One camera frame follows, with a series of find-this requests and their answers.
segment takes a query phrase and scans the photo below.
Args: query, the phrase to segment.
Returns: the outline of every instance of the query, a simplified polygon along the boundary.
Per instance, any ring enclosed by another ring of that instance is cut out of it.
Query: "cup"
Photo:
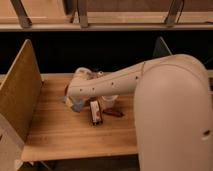
[[[102,96],[101,101],[102,101],[102,109],[109,109],[112,108],[115,104],[116,99],[118,98],[118,95],[113,95],[113,96]]]

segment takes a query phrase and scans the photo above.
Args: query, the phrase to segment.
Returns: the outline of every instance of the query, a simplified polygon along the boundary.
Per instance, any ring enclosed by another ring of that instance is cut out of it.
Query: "small box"
[[[97,100],[90,102],[90,109],[92,113],[92,123],[93,125],[98,125],[103,123],[100,105]]]

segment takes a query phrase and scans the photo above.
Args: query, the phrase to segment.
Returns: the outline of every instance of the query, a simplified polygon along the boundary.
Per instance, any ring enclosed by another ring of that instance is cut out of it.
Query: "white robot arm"
[[[210,171],[213,112],[208,75],[188,55],[145,61],[90,79],[76,72],[68,96],[134,93],[142,171]]]

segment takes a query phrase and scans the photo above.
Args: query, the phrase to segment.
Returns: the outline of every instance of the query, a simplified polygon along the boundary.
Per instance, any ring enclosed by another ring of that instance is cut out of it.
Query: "wooden table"
[[[93,126],[89,107],[75,113],[63,102],[70,75],[45,77],[21,159],[46,161],[137,154],[132,95],[116,106],[124,116],[103,115]]]

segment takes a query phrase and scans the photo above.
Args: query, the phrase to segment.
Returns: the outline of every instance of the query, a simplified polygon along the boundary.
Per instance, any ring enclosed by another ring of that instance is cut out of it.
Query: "cardboard panel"
[[[23,147],[42,86],[30,40],[26,40],[0,87],[0,126]]]

